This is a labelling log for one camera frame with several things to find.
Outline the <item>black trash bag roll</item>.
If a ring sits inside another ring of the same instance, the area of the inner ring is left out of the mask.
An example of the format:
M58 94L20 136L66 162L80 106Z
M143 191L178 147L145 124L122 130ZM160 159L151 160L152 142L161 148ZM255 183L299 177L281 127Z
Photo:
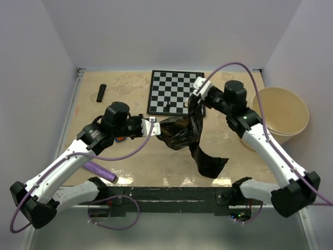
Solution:
M97 93L96 102L98 102L98 103L102 102L104 94L105 94L105 91L106 91L106 85L105 84L101 84L99 86L99 90L98 90L98 93Z

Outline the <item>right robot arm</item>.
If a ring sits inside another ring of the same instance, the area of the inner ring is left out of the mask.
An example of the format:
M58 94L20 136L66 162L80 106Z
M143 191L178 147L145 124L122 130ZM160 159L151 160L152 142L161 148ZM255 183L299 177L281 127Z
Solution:
M276 183L259 182L250 177L233 184L238 198L256 199L275 208L288 218L314 203L321 179L315 172L307 172L264 131L261 117L247 107L247 91L239 81L228 81L221 91L208 84L206 104L226 115L228 126L254 149L264 160L276 179Z

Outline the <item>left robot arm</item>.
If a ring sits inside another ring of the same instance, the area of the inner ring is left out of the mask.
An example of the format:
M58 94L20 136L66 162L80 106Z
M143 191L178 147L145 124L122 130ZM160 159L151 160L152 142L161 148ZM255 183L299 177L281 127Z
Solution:
M107 185L98 177L65 190L62 190L61 186L92 159L119 161L135 155L146 142L133 152L117 158L101 157L100 153L111 147L119 137L149 140L157 124L154 117L144 118L142 114L132 116L127 104L113 102L103 115L97 116L86 125L70 146L46 169L29 181L17 181L10 187L16 205L9 225L11 233L25 230L25 227L14 228L19 213L28 220L28 226L40 229L50 223L59 212L74 205L110 200L112 197L109 196Z

